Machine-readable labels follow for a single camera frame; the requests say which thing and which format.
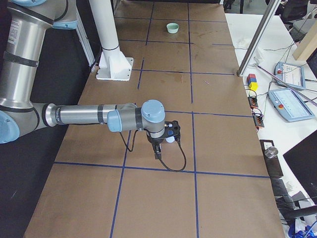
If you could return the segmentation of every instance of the stacked blocks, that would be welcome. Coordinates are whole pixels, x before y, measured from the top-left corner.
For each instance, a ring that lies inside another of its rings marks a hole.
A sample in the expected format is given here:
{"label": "stacked blocks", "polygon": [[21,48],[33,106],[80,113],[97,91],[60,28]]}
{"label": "stacked blocks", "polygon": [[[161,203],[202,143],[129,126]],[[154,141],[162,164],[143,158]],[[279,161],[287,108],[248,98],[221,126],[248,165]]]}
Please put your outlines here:
{"label": "stacked blocks", "polygon": [[247,82],[251,90],[256,91],[258,89],[257,78],[255,74],[250,73],[247,77]]}

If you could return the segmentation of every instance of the light green bowl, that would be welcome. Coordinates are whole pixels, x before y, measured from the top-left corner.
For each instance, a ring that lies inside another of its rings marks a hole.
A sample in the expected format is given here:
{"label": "light green bowl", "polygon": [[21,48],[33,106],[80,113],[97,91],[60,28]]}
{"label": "light green bowl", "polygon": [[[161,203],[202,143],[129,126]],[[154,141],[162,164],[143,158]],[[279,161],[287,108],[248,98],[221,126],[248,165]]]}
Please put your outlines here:
{"label": "light green bowl", "polygon": [[177,23],[169,23],[166,25],[166,27],[167,27],[167,31],[171,34],[176,33],[179,29],[179,26]]}

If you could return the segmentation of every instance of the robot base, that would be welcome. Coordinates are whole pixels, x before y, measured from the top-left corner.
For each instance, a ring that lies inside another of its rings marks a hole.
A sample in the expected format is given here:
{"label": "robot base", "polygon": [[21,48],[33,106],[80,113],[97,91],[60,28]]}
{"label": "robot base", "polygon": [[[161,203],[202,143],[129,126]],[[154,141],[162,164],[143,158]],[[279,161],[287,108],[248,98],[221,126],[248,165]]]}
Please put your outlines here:
{"label": "robot base", "polygon": [[111,57],[109,59],[110,67],[107,66],[104,53],[101,55],[99,70],[96,78],[100,80],[117,80],[129,81],[132,73],[133,58],[125,57],[120,52],[120,63],[116,62],[111,64]]}

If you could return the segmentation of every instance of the blue joint cap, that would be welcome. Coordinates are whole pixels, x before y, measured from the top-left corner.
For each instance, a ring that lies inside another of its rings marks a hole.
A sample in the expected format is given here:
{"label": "blue joint cap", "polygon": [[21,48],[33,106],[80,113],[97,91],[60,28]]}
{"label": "blue joint cap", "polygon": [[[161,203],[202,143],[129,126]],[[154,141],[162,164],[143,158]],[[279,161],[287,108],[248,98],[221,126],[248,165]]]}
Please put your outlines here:
{"label": "blue joint cap", "polygon": [[13,3],[19,6],[38,6],[46,2],[46,0],[12,0]]}
{"label": "blue joint cap", "polygon": [[77,20],[68,22],[54,22],[53,28],[59,30],[74,30],[77,28]]}
{"label": "blue joint cap", "polygon": [[118,110],[108,112],[107,124],[111,132],[122,131],[122,122],[121,122],[121,117]]}
{"label": "blue joint cap", "polygon": [[0,144],[16,140],[20,136],[20,129],[7,113],[0,111]]}
{"label": "blue joint cap", "polygon": [[149,122],[159,123],[165,119],[163,104],[158,100],[148,100],[141,107],[142,116]]}

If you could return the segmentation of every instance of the black monitor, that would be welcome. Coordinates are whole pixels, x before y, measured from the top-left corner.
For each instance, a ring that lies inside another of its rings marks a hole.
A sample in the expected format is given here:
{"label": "black monitor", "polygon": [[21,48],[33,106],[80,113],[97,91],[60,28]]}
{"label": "black monitor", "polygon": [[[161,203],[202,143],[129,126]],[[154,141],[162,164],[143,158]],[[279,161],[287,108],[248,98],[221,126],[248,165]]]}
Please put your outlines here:
{"label": "black monitor", "polygon": [[293,174],[317,204],[317,130],[284,154]]}

